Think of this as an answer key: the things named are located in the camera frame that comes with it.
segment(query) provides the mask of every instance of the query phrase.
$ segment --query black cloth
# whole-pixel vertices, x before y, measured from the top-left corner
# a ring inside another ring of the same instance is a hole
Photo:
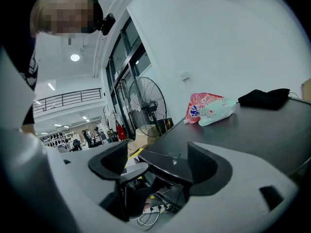
[[[289,92],[285,88],[269,92],[253,90],[238,100],[240,105],[278,110],[288,99]]]
[[[38,76],[35,38],[30,35],[30,13],[37,0],[1,1],[1,45],[4,46],[18,72],[34,91]],[[34,124],[33,107],[23,124]]]

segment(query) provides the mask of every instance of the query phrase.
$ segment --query window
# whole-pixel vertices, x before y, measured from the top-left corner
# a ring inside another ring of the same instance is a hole
[[[111,60],[113,61],[114,64],[114,70],[112,70],[113,71],[112,77],[114,80],[116,80],[116,73],[122,70],[125,59],[126,55],[125,55],[124,42],[119,36],[119,42],[115,47],[113,54],[111,56]]]
[[[140,44],[140,36],[134,26],[133,21],[131,20],[127,27],[125,28],[125,33],[129,42],[129,50],[131,51],[135,44]]]
[[[128,19],[110,54],[106,68],[114,109],[120,114],[129,138],[135,138],[135,126],[128,104],[128,90],[136,77],[150,65],[139,34]]]
[[[109,85],[109,91],[112,88],[112,81],[111,81],[111,75],[110,75],[110,66],[108,64],[107,68],[106,68],[106,74],[107,74],[107,79],[108,79],[108,85]]]
[[[133,62],[135,62],[134,69],[137,77],[151,64],[146,51],[138,59],[134,59]]]

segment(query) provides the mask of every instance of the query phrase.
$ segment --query person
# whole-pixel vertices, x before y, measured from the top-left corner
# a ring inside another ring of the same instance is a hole
[[[97,147],[99,145],[102,144],[101,141],[96,142],[95,139],[93,139],[93,143],[92,143],[92,138],[90,136],[87,135],[85,130],[82,130],[82,135],[84,136],[84,138],[86,139],[87,145],[89,148],[93,148],[93,147]]]
[[[5,25],[0,28],[0,46],[4,46],[33,91],[38,77],[35,43],[39,33],[70,36],[93,33],[103,25],[98,0],[2,0],[1,3],[2,9],[5,8],[1,12]],[[34,123],[31,106],[21,128],[25,133],[35,134]]]

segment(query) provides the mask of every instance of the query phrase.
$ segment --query black desk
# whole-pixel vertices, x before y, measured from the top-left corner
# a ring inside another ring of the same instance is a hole
[[[278,111],[237,104],[236,112],[229,118],[205,127],[180,121],[142,151],[139,158],[148,162],[155,173],[158,170],[178,177],[182,170],[165,162],[161,155],[186,159],[187,142],[256,155],[291,175],[311,157],[311,104],[288,99]]]

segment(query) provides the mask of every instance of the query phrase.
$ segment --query light green package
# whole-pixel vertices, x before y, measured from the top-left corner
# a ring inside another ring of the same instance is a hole
[[[234,100],[226,98],[207,104],[204,108],[200,109],[201,119],[199,124],[201,126],[206,126],[229,117],[232,113],[234,113],[235,105],[236,102]]]

